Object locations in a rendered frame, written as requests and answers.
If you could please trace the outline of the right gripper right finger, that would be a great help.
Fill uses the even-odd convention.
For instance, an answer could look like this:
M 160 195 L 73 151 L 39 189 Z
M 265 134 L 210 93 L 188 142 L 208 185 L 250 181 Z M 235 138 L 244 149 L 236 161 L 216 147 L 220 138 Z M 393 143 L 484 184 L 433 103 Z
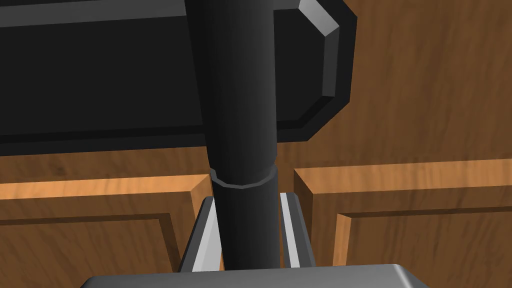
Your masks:
M 280 193 L 279 197 L 284 266 L 315 267 L 315 256 L 297 194 Z

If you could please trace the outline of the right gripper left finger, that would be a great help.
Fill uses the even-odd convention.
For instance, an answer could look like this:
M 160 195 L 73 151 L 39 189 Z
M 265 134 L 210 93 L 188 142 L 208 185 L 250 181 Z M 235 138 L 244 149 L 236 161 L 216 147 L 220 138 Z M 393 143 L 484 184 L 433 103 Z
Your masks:
M 221 255 L 215 200 L 208 196 L 201 203 L 178 272 L 219 271 Z

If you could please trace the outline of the black bar handle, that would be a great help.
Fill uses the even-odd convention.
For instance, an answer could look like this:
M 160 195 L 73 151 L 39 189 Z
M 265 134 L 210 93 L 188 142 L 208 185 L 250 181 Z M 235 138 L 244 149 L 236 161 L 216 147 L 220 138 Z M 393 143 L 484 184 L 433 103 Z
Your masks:
M 226 270 L 278 269 L 273 0 L 184 0 Z

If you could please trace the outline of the brown wooden cupboard door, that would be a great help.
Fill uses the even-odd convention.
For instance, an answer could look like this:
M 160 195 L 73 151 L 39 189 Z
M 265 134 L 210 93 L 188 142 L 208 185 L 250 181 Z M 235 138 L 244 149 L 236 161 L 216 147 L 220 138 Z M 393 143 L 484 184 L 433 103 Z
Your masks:
M 512 159 L 294 171 L 318 266 L 398 264 L 430 288 L 512 288 Z
M 0 288 L 177 271 L 207 174 L 0 183 Z

